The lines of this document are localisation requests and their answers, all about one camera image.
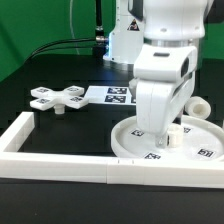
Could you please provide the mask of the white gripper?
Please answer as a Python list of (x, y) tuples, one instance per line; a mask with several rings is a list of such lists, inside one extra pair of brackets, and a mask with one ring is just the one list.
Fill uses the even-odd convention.
[(191, 97), (195, 85), (197, 48), (156, 47), (144, 44), (134, 64), (138, 127), (157, 136), (155, 144), (165, 147), (162, 136)]

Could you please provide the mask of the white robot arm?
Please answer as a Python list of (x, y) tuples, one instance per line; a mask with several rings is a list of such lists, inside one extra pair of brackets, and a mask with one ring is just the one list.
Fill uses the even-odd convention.
[(119, 22), (125, 46), (112, 45), (118, 62), (133, 64), (129, 89), (137, 125), (163, 147), (168, 128), (190, 99), (198, 43), (214, 0), (126, 0), (129, 20)]

